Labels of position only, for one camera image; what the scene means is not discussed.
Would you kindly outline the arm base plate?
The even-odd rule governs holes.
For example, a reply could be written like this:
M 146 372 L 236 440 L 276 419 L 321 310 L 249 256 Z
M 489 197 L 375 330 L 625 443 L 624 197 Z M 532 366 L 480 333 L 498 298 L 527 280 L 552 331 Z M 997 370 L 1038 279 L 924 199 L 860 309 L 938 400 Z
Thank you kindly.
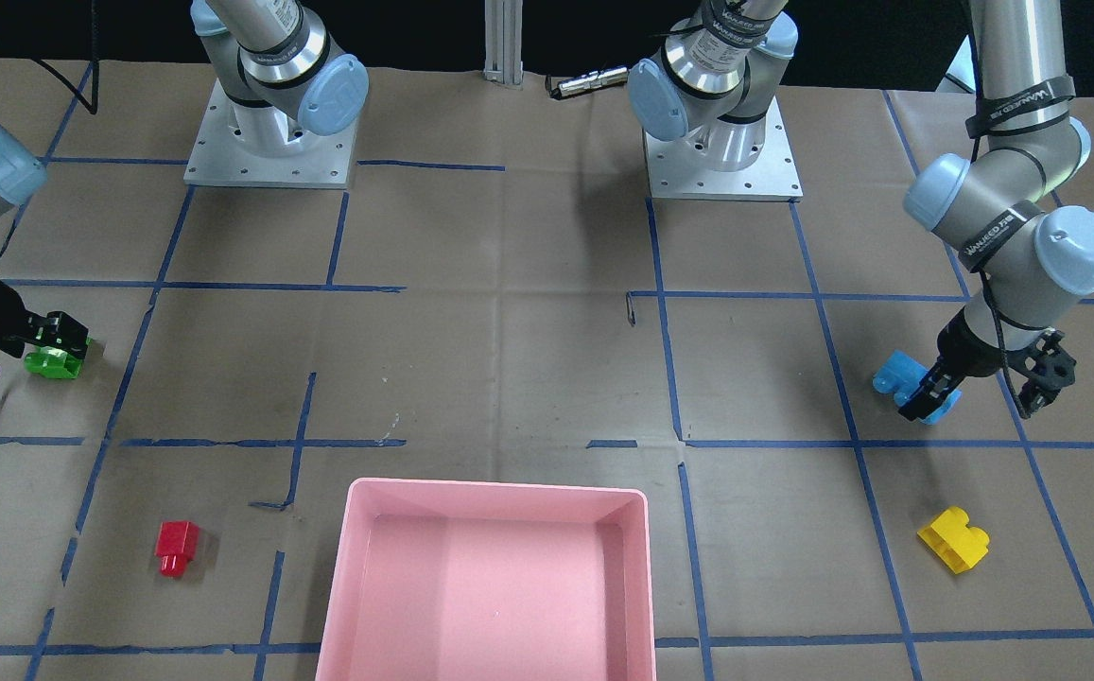
M 331 135 L 309 132 L 278 109 L 233 102 L 216 82 L 183 178 L 216 188 L 344 191 L 359 125 Z
M 798 201 L 803 198 L 776 100 L 761 120 L 715 120 L 679 141 L 643 132 L 651 197 L 671 200 Z

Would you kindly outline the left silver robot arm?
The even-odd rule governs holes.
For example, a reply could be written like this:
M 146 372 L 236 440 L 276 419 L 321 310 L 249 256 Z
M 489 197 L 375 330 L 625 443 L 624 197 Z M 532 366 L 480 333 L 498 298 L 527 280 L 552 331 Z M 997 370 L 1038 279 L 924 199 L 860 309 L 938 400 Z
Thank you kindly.
M 671 142 L 695 132 L 761 125 L 798 27 L 781 1 L 703 1 L 629 70 L 629 97 L 645 134 Z M 981 290 L 936 336 L 926 368 L 895 353 L 874 378 L 909 422 L 932 424 L 971 376 L 1025 376 L 1022 417 L 1075 380 L 1057 323 L 1094 293 L 1094 211 L 1047 211 L 1044 197 L 1086 163 L 1091 139 L 1070 105 L 1056 1 L 965 1 L 975 111 L 974 159 L 940 155 L 906 191 L 907 215 L 957 252 Z

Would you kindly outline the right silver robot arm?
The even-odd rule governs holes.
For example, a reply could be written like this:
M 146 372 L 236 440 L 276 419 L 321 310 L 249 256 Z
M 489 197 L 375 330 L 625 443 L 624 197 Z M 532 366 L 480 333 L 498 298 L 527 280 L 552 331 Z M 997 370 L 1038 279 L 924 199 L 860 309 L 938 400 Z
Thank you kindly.
M 296 1 L 195 1 L 193 26 L 217 72 L 183 177 L 221 188 L 344 188 L 368 70 Z M 0 217 L 46 180 L 37 155 L 0 125 Z M 79 376 L 88 327 L 31 313 L 0 280 L 0 353 L 32 374 Z

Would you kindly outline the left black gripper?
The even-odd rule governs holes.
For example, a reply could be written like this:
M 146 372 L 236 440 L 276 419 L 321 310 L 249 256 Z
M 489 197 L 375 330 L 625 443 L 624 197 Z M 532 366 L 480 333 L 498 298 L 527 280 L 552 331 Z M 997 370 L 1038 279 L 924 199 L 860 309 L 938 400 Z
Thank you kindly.
M 976 335 L 961 310 L 936 336 L 939 357 L 932 370 L 913 365 L 898 371 L 896 404 L 901 417 L 940 422 L 957 404 L 959 385 L 968 376 L 1003 371 L 1023 419 L 1051 405 L 1064 388 L 1075 383 L 1076 360 L 1062 346 L 1064 332 L 1040 328 L 1031 340 L 1019 340 L 1016 328 L 992 313 L 984 315 L 984 328 L 991 332 L 991 340 L 1003 344 L 996 346 Z M 1025 376 L 1019 392 L 1014 392 L 1012 371 Z

